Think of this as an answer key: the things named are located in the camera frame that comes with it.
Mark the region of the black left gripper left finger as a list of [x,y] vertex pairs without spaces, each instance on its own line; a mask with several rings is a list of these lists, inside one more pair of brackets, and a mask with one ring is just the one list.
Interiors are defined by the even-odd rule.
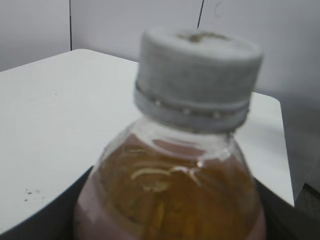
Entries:
[[44,208],[0,234],[2,240],[72,240],[73,214],[93,167]]

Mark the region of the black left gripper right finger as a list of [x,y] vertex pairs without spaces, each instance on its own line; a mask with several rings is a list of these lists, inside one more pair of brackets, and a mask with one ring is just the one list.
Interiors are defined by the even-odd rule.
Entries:
[[294,208],[255,179],[263,205],[268,240],[319,240],[320,223]]

